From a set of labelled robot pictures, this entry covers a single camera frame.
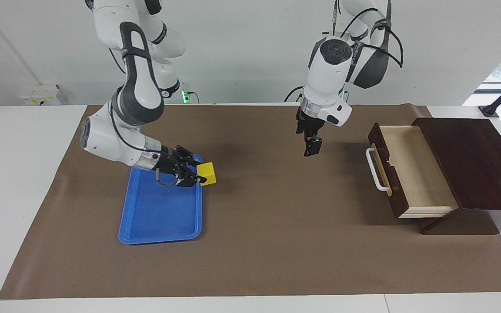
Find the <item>yellow cube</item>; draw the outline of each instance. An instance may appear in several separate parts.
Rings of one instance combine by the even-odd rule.
[[[206,178],[206,182],[201,183],[202,186],[216,183],[214,164],[212,162],[197,165],[197,174]]]

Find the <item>brown mat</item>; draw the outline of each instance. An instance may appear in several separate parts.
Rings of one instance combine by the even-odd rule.
[[[203,232],[189,242],[121,244],[129,168],[75,138],[0,299],[501,291],[501,236],[420,235],[374,187],[370,128],[410,125],[425,107],[355,106],[310,158],[295,112],[167,107],[143,128],[215,164]]]

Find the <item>white handle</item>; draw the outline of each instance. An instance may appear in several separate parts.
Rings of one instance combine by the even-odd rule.
[[[378,180],[378,175],[376,175],[376,169],[374,168],[374,162],[372,162],[372,156],[370,155],[370,153],[374,152],[374,151],[375,151],[374,148],[366,149],[366,160],[368,161],[368,166],[370,167],[370,172],[372,173],[372,178],[374,179],[374,184],[376,185],[376,188],[378,188],[378,190],[388,191],[388,190],[390,190],[390,188],[382,186],[382,184],[380,184],[380,181]]]

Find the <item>white table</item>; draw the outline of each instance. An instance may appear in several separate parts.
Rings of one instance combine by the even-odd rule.
[[[0,107],[0,289],[85,108]],[[483,117],[475,107],[429,110],[434,117]],[[501,133],[500,120],[492,122]],[[47,311],[490,313],[501,312],[501,293],[0,301],[0,312]]]

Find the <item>blue plastic tray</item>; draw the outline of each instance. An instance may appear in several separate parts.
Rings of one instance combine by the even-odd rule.
[[[195,159],[202,162],[200,156]],[[173,175],[161,174],[164,184]],[[163,187],[156,172],[132,168],[119,228],[124,244],[157,243],[196,238],[202,230],[202,186]]]

